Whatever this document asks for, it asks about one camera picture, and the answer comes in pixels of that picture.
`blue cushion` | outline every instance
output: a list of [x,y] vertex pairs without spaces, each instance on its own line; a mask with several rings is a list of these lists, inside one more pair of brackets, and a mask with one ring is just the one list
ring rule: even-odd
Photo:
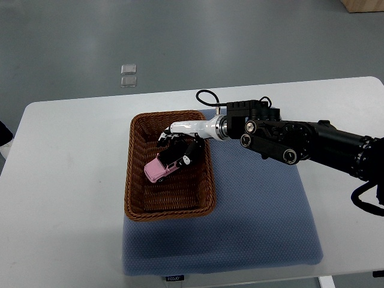
[[[214,110],[202,112],[207,119],[214,116]],[[262,160],[239,140],[210,140],[210,145],[214,211],[155,222],[125,216],[125,274],[204,274],[319,263],[323,253],[296,166]]]

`wicker basket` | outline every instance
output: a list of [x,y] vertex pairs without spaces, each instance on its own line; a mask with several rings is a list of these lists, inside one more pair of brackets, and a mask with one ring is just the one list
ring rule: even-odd
[[144,165],[164,148],[156,148],[161,132],[171,123],[205,120],[193,110],[143,113],[131,122],[125,184],[125,214],[134,221],[154,221],[204,216],[215,207],[215,185],[211,152],[206,140],[205,153],[196,164],[171,173],[161,183],[151,183]]

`black wire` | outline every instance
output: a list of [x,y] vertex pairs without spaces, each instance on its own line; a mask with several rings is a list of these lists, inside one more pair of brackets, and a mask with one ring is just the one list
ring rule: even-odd
[[[208,102],[205,102],[205,101],[201,100],[201,99],[199,98],[199,95],[200,95],[200,93],[203,93],[203,92],[204,92],[204,93],[209,93],[209,94],[213,95],[213,97],[215,97],[215,99],[216,99],[216,103],[208,103]],[[198,102],[203,103],[204,105],[207,105],[207,106],[209,106],[209,107],[227,106],[227,103],[219,103],[219,100],[218,100],[218,97],[216,96],[216,94],[213,93],[213,92],[210,91],[210,90],[205,90],[205,89],[203,89],[203,90],[198,91],[198,92],[196,93],[196,99],[198,100]]]
[[373,205],[373,204],[370,204],[370,203],[367,203],[367,202],[363,202],[362,200],[360,200],[359,196],[368,191],[369,189],[373,188],[376,186],[377,183],[375,182],[367,182],[365,183],[364,185],[360,186],[359,188],[357,188],[351,195],[351,200],[353,202],[353,204],[355,204],[357,207],[359,207],[360,209],[364,210],[365,212],[368,212],[368,213],[371,213],[371,214],[374,214],[374,215],[377,215],[377,216],[384,216],[384,209],[383,208],[380,208],[380,207],[377,207],[376,205]]
[[269,106],[268,106],[268,108],[271,108],[271,106],[272,106],[272,101],[271,101],[271,99],[269,99],[267,96],[264,96],[264,97],[262,97],[259,101],[261,102],[261,101],[263,101],[263,99],[267,99],[267,100],[268,100],[268,102],[269,102]]

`white table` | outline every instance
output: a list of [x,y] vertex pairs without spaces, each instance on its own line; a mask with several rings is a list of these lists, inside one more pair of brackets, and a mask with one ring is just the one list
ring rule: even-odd
[[[384,135],[384,86],[373,77],[213,91],[221,102],[268,96],[284,119],[329,119],[340,130]],[[127,277],[121,269],[129,125],[142,112],[205,109],[195,93],[30,104],[0,177],[1,287],[163,287],[161,277]],[[298,169],[323,260],[314,266],[188,275],[183,287],[384,268],[384,218],[350,200],[362,182],[311,161]]]

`pink toy car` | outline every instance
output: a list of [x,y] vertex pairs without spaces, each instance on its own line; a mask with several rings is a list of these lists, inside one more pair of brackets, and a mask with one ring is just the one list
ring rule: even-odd
[[179,160],[183,158],[188,148],[185,141],[178,141],[156,155],[151,162],[144,166],[147,178],[152,182],[161,182],[172,172],[180,168]]

